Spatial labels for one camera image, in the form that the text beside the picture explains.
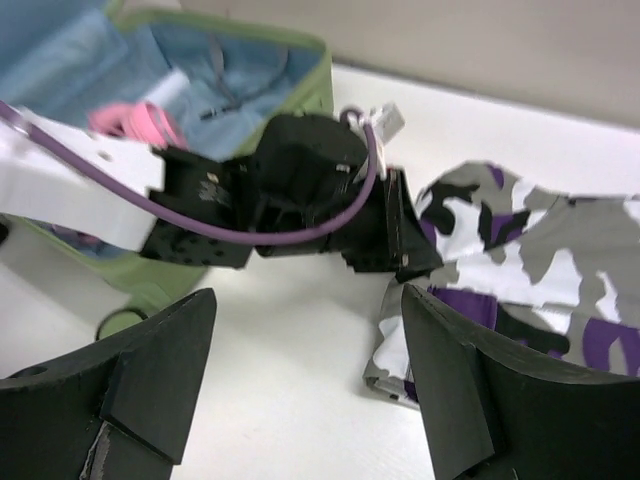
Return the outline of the pink wired headphones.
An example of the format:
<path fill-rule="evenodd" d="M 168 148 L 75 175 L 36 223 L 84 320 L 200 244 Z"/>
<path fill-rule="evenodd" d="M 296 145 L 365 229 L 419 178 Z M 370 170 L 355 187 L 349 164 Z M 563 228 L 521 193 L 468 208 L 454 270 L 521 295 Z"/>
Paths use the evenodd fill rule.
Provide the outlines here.
<path fill-rule="evenodd" d="M 133 139 L 166 148 L 186 149 L 188 143 L 181 127 L 164 109 L 153 103 L 112 103 L 88 115 L 89 129 L 103 135 Z"/>

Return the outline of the green hard-shell suitcase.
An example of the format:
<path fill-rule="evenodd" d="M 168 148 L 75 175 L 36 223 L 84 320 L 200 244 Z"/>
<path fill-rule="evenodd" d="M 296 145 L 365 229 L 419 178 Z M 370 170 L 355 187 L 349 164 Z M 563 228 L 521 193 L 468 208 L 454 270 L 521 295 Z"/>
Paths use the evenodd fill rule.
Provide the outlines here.
<path fill-rule="evenodd" d="M 168 112 L 186 137 L 184 150 L 216 162 L 251 154 L 276 115 L 333 110 L 330 55 L 306 34 L 177 10 L 128 14 L 120 1 L 1 5 L 1 108 L 95 132 L 92 111 L 139 102 L 173 69 L 191 81 L 190 107 Z M 142 258 L 77 230 L 3 215 L 131 295 L 101 322 L 98 338 L 183 297 L 208 269 Z"/>

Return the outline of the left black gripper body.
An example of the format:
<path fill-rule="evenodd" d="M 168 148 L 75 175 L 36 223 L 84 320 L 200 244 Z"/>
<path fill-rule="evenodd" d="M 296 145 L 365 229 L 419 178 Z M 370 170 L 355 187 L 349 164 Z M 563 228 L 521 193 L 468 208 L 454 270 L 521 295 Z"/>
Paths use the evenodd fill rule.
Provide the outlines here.
<path fill-rule="evenodd" d="M 240 269 L 263 258 L 338 253 L 357 272 L 400 267 L 400 195 L 395 177 L 380 179 L 369 139 L 318 114 L 281 114 L 255 151 L 225 161 L 231 228 L 287 243 L 224 242 L 220 265 Z"/>

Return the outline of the purple camouflage garment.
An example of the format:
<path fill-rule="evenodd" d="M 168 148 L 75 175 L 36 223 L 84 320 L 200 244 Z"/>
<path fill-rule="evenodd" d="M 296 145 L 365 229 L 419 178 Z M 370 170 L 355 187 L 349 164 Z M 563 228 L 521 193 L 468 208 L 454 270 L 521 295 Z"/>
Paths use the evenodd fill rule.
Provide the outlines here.
<path fill-rule="evenodd" d="M 639 199 L 547 190 L 469 161 L 419 193 L 437 264 L 416 285 L 531 349 L 639 373 Z"/>

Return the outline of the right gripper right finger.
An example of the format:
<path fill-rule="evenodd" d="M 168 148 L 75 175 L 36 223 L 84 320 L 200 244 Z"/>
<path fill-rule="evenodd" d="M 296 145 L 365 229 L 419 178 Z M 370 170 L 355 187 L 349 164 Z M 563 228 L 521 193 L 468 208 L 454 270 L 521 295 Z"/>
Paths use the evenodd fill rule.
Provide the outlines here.
<path fill-rule="evenodd" d="M 638 379 L 530 349 L 414 285 L 401 310 L 435 478 L 638 478 Z"/>

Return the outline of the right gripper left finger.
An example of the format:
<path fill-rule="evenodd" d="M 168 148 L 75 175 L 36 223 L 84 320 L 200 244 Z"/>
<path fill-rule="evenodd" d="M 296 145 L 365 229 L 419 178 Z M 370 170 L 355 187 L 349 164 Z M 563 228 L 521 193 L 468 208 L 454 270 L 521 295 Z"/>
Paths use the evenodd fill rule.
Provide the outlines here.
<path fill-rule="evenodd" d="M 217 311 L 210 288 L 1 381 L 1 476 L 161 480 L 182 462 Z"/>

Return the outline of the white cosmetic tube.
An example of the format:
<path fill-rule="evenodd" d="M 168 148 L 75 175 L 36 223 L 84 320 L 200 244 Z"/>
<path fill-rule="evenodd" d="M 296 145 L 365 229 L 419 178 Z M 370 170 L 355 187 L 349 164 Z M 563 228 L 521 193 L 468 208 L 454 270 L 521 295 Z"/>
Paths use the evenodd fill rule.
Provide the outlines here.
<path fill-rule="evenodd" d="M 184 112 L 191 105 L 190 87 L 191 81 L 186 73 L 173 69 L 148 89 L 139 102 L 169 113 Z"/>

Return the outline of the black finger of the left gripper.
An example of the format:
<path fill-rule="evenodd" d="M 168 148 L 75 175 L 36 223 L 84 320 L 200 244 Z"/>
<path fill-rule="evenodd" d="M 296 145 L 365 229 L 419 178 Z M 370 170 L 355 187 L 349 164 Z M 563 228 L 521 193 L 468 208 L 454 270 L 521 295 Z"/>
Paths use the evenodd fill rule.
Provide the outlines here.
<path fill-rule="evenodd" d="M 412 280 L 442 266 L 435 244 L 423 232 L 409 195 L 405 171 L 389 168 L 383 182 L 388 266 L 397 280 Z"/>

